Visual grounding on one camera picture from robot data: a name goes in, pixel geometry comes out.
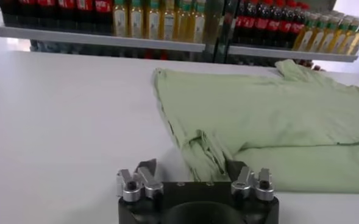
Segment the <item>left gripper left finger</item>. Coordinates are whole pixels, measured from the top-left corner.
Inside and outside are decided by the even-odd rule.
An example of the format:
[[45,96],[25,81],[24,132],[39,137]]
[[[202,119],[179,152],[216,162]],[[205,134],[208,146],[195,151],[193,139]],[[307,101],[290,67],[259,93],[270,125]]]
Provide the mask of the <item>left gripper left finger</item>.
[[116,174],[116,195],[125,202],[135,203],[143,197],[156,200],[163,195],[162,182],[155,179],[157,160],[141,161],[133,173],[129,169],[121,169]]

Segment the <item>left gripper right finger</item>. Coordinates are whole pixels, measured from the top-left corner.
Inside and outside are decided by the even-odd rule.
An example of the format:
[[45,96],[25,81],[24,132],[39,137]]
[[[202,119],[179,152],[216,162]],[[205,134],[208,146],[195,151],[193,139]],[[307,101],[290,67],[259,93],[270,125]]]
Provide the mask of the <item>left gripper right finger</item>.
[[252,194],[261,201],[273,201],[274,186],[269,169],[261,168],[258,175],[242,161],[227,160],[227,173],[232,180],[230,185],[232,195],[242,199]]

